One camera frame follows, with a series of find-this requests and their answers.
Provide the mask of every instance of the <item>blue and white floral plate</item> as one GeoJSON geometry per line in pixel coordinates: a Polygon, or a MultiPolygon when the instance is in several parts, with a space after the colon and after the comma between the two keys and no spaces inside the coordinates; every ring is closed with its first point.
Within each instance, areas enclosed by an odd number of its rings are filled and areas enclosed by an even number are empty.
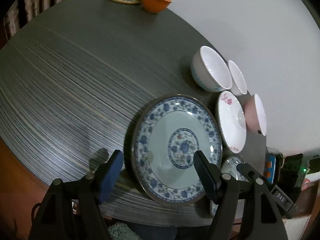
{"type": "Polygon", "coordinates": [[[169,95],[147,106],[136,126],[131,162],[143,189],[170,205],[195,201],[205,192],[193,167],[202,150],[220,167],[222,144],[210,111],[186,95],[169,95]]]}
{"type": "MultiPolygon", "coordinates": [[[[236,180],[240,181],[248,181],[239,171],[237,171],[237,165],[239,163],[244,163],[244,160],[240,155],[235,155],[232,154],[228,158],[226,158],[221,165],[221,172],[222,173],[229,173],[232,177],[234,177],[236,180]]],[[[210,210],[211,210],[211,215],[214,217],[216,211],[217,211],[218,205],[213,203],[213,201],[210,201],[210,210]]]]}

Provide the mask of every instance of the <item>screw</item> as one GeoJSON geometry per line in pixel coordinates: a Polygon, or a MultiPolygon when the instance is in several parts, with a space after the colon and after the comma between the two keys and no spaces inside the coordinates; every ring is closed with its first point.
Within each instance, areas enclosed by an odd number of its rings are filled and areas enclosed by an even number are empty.
{"type": "Polygon", "coordinates": [[[230,175],[229,173],[223,173],[223,174],[222,174],[222,177],[223,177],[224,179],[226,179],[226,180],[231,179],[231,175],[230,175]]]}
{"type": "Polygon", "coordinates": [[[88,173],[86,176],[85,176],[86,179],[93,179],[94,178],[94,174],[93,173],[88,173]]]}
{"type": "Polygon", "coordinates": [[[263,184],[263,180],[260,179],[260,178],[257,178],[256,179],[256,183],[259,184],[259,185],[262,185],[263,184]]]}
{"type": "Polygon", "coordinates": [[[53,181],[53,184],[54,185],[59,185],[61,183],[61,179],[55,179],[54,181],[53,181]]]}

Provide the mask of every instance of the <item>white bowl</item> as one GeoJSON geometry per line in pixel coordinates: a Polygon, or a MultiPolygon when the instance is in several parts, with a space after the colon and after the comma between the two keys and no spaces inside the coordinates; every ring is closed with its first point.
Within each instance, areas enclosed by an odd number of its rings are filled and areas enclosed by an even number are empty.
{"type": "Polygon", "coordinates": [[[266,136],[267,118],[258,94],[254,94],[244,103],[244,116],[249,131],[266,136]]]}
{"type": "Polygon", "coordinates": [[[231,93],[235,96],[247,94],[247,83],[244,80],[243,74],[239,67],[232,60],[228,61],[228,67],[232,76],[231,93]]]}
{"type": "Polygon", "coordinates": [[[223,58],[212,48],[202,46],[193,56],[191,73],[197,84],[209,92],[232,87],[232,77],[223,58]]]}
{"type": "Polygon", "coordinates": [[[242,107],[231,92],[224,91],[219,95],[216,119],[225,145],[233,153],[241,152],[247,137],[247,128],[242,107]]]}

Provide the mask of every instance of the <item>dark wood grain table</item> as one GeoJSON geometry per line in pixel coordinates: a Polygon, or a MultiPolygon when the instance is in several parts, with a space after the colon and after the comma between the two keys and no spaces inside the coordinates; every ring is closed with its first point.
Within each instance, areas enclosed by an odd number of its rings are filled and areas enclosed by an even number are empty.
{"type": "MultiPolygon", "coordinates": [[[[157,226],[210,224],[205,198],[180,207],[147,198],[127,159],[135,122],[153,99],[183,93],[214,110],[218,95],[190,73],[202,45],[214,47],[170,10],[154,15],[109,0],[59,3],[0,51],[0,136],[46,184],[79,179],[123,150],[125,166],[104,214],[157,226]]],[[[248,133],[241,155],[262,173],[265,149],[264,136],[248,133]]]]}

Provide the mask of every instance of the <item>white dish with pink flowers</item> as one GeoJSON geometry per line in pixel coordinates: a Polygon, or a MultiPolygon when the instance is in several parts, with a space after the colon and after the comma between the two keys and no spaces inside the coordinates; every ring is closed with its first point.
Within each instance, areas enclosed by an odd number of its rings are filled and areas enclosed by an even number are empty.
{"type": "Polygon", "coordinates": [[[223,91],[219,95],[216,119],[224,144],[233,153],[241,152],[247,137],[247,128],[240,102],[231,92],[223,91]]]}

